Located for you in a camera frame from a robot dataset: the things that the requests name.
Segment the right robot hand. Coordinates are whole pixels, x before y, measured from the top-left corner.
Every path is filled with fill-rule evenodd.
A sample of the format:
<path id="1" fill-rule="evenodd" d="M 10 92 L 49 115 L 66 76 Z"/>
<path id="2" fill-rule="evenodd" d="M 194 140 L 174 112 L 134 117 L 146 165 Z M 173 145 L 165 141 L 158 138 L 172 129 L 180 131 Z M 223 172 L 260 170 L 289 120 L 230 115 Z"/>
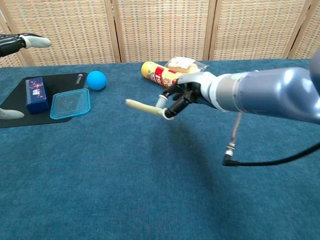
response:
<path id="1" fill-rule="evenodd" d="M 156 107 L 162 109 L 161 115 L 166 120 L 172 120 L 192 103 L 215 109 L 210 98 L 210 88 L 215 78 L 208 71 L 183 74 L 159 95 Z"/>

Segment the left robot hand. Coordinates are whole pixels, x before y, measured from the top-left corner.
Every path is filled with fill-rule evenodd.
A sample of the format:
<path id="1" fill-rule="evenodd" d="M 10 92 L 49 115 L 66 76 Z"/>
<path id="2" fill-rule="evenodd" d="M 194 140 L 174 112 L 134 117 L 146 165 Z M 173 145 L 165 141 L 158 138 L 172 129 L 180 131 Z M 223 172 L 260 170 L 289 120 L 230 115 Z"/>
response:
<path id="1" fill-rule="evenodd" d="M 20 49 L 49 48 L 51 41 L 34 33 L 0 34 L 0 57 L 17 53 Z M 14 109 L 0 109 L 1 120 L 14 120 L 23 118 L 25 114 Z"/>

